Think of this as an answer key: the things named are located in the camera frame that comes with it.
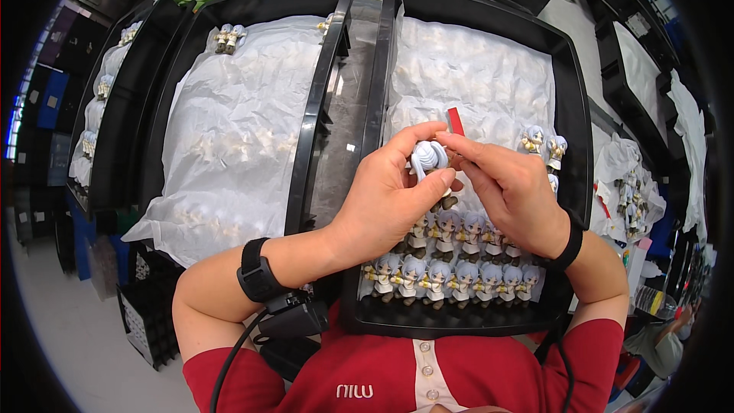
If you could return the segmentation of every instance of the black cable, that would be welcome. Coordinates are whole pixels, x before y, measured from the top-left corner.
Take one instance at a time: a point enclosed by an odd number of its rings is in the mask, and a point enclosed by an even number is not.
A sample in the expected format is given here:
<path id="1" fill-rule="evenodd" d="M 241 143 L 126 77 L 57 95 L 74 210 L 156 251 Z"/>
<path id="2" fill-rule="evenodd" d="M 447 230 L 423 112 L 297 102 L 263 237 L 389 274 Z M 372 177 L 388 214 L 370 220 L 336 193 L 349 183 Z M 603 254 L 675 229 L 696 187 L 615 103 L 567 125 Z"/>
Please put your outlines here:
<path id="1" fill-rule="evenodd" d="M 216 404 L 219 402 L 219 393 L 222 391 L 222 385 L 225 382 L 225 376 L 227 376 L 227 371 L 229 371 L 229 367 L 230 365 L 232 365 L 234 357 L 237 355 L 237 352 L 244 344 L 244 341 L 252 333 L 252 330 L 255 329 L 256 326 L 258 326 L 260 321 L 263 319 L 263 317 L 265 317 L 267 313 L 267 309 L 261 311 L 260 314 L 255 317 L 255 320 L 253 320 L 252 323 L 247 326 L 247 328 L 242 333 L 242 336 L 232 347 L 232 351 L 230 351 L 229 355 L 227 356 L 225 363 L 222 365 L 222 370 L 219 371 L 219 376 L 216 378 L 216 382 L 214 383 L 214 390 L 211 392 L 211 402 L 209 403 L 210 413 L 216 413 Z"/>

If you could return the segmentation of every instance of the hand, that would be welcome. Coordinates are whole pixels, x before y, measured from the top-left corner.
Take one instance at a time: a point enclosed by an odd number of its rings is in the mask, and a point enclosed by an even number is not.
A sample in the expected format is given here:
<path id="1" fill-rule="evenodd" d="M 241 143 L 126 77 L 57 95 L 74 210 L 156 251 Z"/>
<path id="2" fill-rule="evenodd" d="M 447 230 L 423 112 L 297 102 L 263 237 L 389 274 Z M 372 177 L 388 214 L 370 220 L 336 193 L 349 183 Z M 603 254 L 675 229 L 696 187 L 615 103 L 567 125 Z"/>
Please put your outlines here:
<path id="1" fill-rule="evenodd" d="M 540 156 L 448 132 L 436 139 L 458 154 L 451 165 L 466 173 L 487 215 L 510 240 L 549 259 L 563 253 L 571 222 L 555 202 Z"/>
<path id="2" fill-rule="evenodd" d="M 454 181 L 452 168 L 436 170 L 417 185 L 416 176 L 409 176 L 405 168 L 418 141 L 430 140 L 445 129 L 444 122 L 404 128 L 362 160 L 344 204 L 327 227 L 341 266 L 348 268 L 388 252 L 449 186 L 455 191 L 463 187 Z"/>

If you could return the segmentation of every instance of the gray hair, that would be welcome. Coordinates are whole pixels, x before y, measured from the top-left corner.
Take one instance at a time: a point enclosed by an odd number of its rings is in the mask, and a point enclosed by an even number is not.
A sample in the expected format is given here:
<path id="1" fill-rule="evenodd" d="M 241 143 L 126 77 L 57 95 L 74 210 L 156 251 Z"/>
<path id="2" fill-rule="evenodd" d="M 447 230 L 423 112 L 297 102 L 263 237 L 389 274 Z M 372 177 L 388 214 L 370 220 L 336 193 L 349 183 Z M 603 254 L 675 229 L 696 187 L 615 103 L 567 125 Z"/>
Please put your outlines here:
<path id="1" fill-rule="evenodd" d="M 454 232 L 459 232 L 461 230 L 461 216 L 459 213 L 453 209 L 441 209 L 438 211 L 437 223 L 439 228 L 441 227 L 441 224 L 448 221 L 448 219 L 451 219 L 451 221 L 454 222 Z"/>

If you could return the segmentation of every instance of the person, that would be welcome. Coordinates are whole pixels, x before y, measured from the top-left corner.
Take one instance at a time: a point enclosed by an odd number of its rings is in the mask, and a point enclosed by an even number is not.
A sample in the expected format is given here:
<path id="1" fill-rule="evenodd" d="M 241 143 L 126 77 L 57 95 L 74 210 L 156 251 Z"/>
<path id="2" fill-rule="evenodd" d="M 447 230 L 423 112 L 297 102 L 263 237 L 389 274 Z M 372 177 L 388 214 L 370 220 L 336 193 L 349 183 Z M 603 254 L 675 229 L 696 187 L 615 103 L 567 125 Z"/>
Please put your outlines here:
<path id="1" fill-rule="evenodd" d="M 570 219 L 547 184 L 538 156 L 471 141 L 443 122 L 407 127 L 365 157 L 333 222 L 262 245 L 275 279 L 298 288 L 390 251 L 445 191 L 459 189 L 456 170 L 471 180 L 492 222 L 523 249 L 556 259 L 570 238 Z M 417 185 L 405 168 L 418 141 L 435 138 L 451 167 Z M 201 411 L 208 411 L 222 363 L 261 304 L 242 291 L 235 272 L 242 247 L 184 272 L 173 300 L 183 374 Z M 562 339 L 575 379 L 568 411 L 602 411 L 609 398 L 628 308 L 625 268 L 609 245 L 583 233 L 565 270 L 579 306 Z M 541 367 L 511 337 L 452 336 L 410 340 L 347 335 L 330 310 L 331 329 L 289 391 L 247 341 L 225 378 L 217 411 L 563 411 L 570 382 L 554 345 Z"/>

